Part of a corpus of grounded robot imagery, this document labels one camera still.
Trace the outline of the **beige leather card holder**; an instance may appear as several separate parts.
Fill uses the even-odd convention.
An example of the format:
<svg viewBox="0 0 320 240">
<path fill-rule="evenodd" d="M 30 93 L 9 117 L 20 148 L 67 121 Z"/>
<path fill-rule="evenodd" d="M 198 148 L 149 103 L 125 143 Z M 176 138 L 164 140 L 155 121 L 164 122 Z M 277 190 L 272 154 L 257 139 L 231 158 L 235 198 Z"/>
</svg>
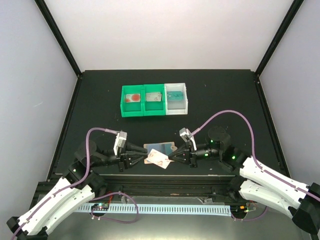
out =
<svg viewBox="0 0 320 240">
<path fill-rule="evenodd" d="M 175 146 L 174 142 L 162 142 L 162 143 L 148 143 L 144 144 L 144 148 L 147 149 L 147 157 L 148 154 L 152 149 L 155 149 L 165 155 L 169 155 L 175 150 L 177 150 L 177 147 Z M 144 164 L 152 164 L 147 161 L 147 158 L 144 160 Z"/>
</svg>

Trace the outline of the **white VIP card page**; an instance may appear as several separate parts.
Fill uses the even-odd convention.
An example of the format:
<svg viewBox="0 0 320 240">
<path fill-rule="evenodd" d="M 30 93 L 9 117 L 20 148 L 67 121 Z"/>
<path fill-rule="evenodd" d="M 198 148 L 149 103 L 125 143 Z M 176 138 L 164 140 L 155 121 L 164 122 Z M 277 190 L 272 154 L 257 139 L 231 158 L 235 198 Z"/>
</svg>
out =
<svg viewBox="0 0 320 240">
<path fill-rule="evenodd" d="M 162 169 L 166 169 L 172 160 L 168 158 L 167 155 L 161 153 L 160 151 L 156 149 L 152 149 L 150 153 L 148 154 L 146 160 L 154 165 L 157 165 L 158 167 Z"/>
<path fill-rule="evenodd" d="M 162 101 L 162 93 L 161 92 L 147 92 L 145 94 L 146 102 L 161 102 Z"/>
</svg>

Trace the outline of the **red white card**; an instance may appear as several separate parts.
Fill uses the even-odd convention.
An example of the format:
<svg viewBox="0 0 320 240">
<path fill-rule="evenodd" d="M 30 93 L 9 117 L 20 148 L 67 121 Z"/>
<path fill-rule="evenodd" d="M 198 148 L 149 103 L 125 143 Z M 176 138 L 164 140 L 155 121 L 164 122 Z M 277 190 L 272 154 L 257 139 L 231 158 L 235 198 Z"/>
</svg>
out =
<svg viewBox="0 0 320 240">
<path fill-rule="evenodd" d="M 125 95 L 126 103 L 139 103 L 141 101 L 141 95 L 139 93 L 130 93 Z"/>
</svg>

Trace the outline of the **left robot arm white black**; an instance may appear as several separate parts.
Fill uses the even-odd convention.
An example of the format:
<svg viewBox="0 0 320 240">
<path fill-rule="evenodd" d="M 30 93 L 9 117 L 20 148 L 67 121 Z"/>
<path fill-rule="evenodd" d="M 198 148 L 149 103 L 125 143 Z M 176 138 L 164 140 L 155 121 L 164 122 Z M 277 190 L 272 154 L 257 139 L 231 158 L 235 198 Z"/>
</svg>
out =
<svg viewBox="0 0 320 240">
<path fill-rule="evenodd" d="M 13 240 L 46 240 L 66 217 L 82 204 L 103 199 L 107 182 L 93 169 L 117 165 L 120 171 L 147 157 L 147 149 L 122 143 L 117 151 L 101 151 L 92 140 L 75 152 L 75 161 L 55 186 L 28 212 L 7 221 Z"/>
</svg>

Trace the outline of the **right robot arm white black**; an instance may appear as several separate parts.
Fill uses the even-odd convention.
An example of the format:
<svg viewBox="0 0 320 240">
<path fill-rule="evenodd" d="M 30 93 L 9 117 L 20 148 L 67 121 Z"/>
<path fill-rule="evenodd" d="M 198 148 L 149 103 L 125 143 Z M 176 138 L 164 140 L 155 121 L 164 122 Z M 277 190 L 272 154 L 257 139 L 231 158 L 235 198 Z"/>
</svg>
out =
<svg viewBox="0 0 320 240">
<path fill-rule="evenodd" d="M 230 200 L 261 203 L 288 216 L 301 230 L 311 235 L 319 233 L 319 184 L 298 182 L 254 160 L 233 146 L 230 135 L 221 127 L 210 129 L 204 144 L 196 144 L 186 128 L 179 133 L 184 145 L 169 155 L 170 160 L 196 168 L 198 160 L 217 159 L 225 171 L 236 175 L 227 189 Z"/>
</svg>

